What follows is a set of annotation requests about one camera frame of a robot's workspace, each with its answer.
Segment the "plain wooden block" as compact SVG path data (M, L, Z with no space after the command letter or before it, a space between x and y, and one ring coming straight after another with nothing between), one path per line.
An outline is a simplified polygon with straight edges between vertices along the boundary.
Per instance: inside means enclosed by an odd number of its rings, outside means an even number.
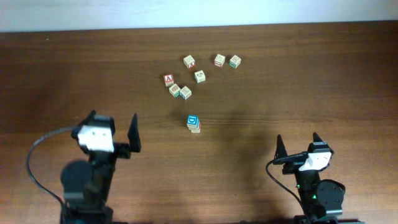
M196 115L188 115L187 118L187 127L188 128L198 128L200 124L200 120L198 119L198 116Z

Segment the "wooden block orange letter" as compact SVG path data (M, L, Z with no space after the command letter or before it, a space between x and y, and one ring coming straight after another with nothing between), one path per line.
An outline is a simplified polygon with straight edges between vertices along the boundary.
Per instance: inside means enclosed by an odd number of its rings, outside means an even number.
M201 122L199 122L195 127L188 127L189 130L200 130L201 129Z

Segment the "wooden block letter N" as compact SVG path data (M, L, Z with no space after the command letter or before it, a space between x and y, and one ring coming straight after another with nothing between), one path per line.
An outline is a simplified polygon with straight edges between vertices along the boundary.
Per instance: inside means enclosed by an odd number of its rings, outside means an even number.
M200 133L201 132L201 129L199 128L199 129L191 129L190 130L192 133Z

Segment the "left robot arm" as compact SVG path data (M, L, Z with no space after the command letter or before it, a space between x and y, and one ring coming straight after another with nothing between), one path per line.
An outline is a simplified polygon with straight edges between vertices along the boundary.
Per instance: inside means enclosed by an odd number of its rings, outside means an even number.
M106 224L113 222L113 209L106 205L118 159L140 153L138 117L132 117L128 143L113 140L116 128L110 116L90 114L72 129L71 137L88 160L75 160L62 170L64 206L61 223Z

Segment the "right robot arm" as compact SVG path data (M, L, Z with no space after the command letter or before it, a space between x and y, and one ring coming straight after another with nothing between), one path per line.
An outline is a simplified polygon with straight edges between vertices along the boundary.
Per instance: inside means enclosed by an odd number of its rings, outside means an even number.
M298 154L287 154L282 136L277 136L277 145L273 160L267 163L268 176L280 187L292 194L303 210L303 215L296 215L294 223L298 224L351 224L360 223L359 220L340 220L343 213L343 201L346 187L335 180L321 179L320 172L325 170L334 155L332 148L313 133L311 142L306 151ZM269 172L269 165L282 165L284 175L295 176L298 194L294 194L281 184Z

